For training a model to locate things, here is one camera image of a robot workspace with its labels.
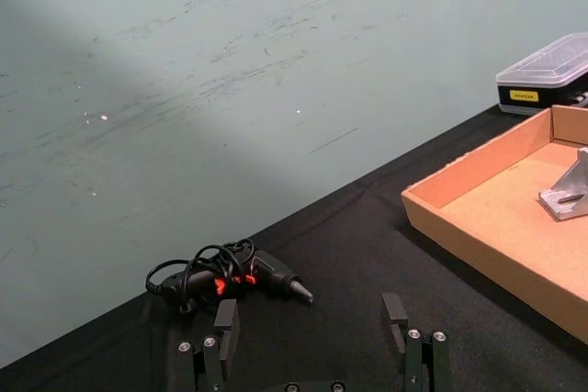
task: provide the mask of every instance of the metal bracket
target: metal bracket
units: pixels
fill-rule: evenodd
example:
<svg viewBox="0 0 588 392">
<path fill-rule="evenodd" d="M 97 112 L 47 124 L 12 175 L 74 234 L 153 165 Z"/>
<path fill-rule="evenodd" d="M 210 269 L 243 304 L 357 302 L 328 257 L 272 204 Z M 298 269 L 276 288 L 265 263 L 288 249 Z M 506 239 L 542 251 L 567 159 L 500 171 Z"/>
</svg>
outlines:
<svg viewBox="0 0 588 392">
<path fill-rule="evenodd" d="M 410 327 L 401 299 L 393 293 L 382 295 L 382 327 L 392 352 L 401 358 L 404 392 L 451 392 L 449 338 L 444 332 L 423 334 Z M 424 366 L 428 378 L 423 376 Z"/>
<path fill-rule="evenodd" d="M 178 375 L 172 390 L 198 392 L 199 384 L 204 382 L 206 392 L 225 392 L 239 330 L 237 300 L 223 300 L 214 320 L 214 333 L 206 336 L 197 346 L 191 341 L 184 341 L 177 347 Z"/>
<path fill-rule="evenodd" d="M 578 150 L 578 160 L 539 200 L 558 220 L 588 215 L 588 147 Z"/>
</svg>

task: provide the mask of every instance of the black cable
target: black cable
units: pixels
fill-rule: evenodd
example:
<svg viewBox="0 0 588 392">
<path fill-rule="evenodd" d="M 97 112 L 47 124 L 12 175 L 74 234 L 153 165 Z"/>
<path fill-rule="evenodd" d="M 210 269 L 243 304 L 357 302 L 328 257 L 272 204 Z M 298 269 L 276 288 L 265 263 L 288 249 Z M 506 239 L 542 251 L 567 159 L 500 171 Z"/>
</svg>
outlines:
<svg viewBox="0 0 588 392">
<path fill-rule="evenodd" d="M 145 277 L 145 289 L 147 290 L 147 292 L 159 295 L 159 293 L 162 290 L 161 285 L 156 285 L 151 281 L 151 278 L 155 275 L 155 273 L 158 273 L 159 271 L 163 270 L 164 268 L 167 268 L 168 266 L 179 265 L 182 263 L 184 265 L 187 265 L 188 262 L 189 261 L 187 261 L 186 259 L 172 259 L 171 261 L 165 261 L 163 263 L 160 263 L 159 265 L 154 266 L 149 271 L 149 273 L 147 273 L 147 277 Z"/>
<path fill-rule="evenodd" d="M 242 257 L 239 254 L 249 250 L 248 253 Z M 204 252 L 210 250 L 216 250 L 217 252 L 211 257 L 202 257 Z M 190 311 L 191 307 L 189 304 L 190 299 L 188 298 L 187 292 L 187 281 L 193 273 L 203 270 L 209 270 L 219 277 L 222 277 L 228 285 L 235 283 L 235 277 L 240 277 L 240 281 L 245 280 L 246 272 L 244 266 L 251 262 L 255 255 L 255 245 L 250 239 L 241 239 L 235 242 L 227 242 L 224 245 L 208 245 L 201 250 L 198 250 L 196 255 L 190 260 L 185 259 L 174 259 L 160 263 L 155 266 L 148 274 L 145 279 L 145 288 L 148 292 L 160 295 L 162 287 L 151 282 L 153 275 L 167 266 L 182 263 L 185 265 L 182 271 L 182 278 L 180 281 L 179 289 L 179 305 L 181 312 Z M 211 304 L 210 300 L 199 296 L 199 301 L 204 304 Z"/>
</svg>

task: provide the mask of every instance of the gray wall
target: gray wall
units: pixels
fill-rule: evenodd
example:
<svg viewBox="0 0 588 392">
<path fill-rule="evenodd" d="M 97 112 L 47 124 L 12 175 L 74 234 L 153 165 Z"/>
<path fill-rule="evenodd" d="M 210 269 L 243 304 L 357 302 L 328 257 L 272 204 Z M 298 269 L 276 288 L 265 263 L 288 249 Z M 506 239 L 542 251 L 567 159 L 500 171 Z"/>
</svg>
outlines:
<svg viewBox="0 0 588 392">
<path fill-rule="evenodd" d="M 0 365 L 496 101 L 585 0 L 0 0 Z"/>
</svg>

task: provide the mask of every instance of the cardboard box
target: cardboard box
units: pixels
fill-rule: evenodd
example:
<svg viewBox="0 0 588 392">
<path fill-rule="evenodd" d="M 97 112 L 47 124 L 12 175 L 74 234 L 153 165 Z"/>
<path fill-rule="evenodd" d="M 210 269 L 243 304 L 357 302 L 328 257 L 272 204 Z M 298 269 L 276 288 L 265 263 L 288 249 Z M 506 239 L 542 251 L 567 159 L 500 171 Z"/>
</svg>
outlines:
<svg viewBox="0 0 588 392">
<path fill-rule="evenodd" d="M 588 216 L 538 200 L 588 145 L 588 109 L 554 106 L 402 192 L 415 228 L 588 343 Z"/>
</svg>

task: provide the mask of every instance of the black tablecloth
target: black tablecloth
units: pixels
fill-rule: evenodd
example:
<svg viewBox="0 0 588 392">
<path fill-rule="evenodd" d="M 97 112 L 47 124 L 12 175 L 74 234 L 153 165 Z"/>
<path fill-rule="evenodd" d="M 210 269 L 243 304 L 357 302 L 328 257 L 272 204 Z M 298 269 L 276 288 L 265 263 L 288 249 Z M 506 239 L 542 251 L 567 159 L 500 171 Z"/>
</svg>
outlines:
<svg viewBox="0 0 588 392">
<path fill-rule="evenodd" d="M 519 121 L 483 112 L 256 234 L 317 301 L 240 301 L 232 390 L 332 378 L 401 390 L 379 324 L 380 295 L 392 291 L 414 325 L 450 336 L 456 391 L 587 391 L 588 347 L 412 229 L 401 203 L 404 187 Z M 0 388 L 165 390 L 168 354 L 212 319 L 183 322 L 145 294 L 2 369 Z"/>
</svg>

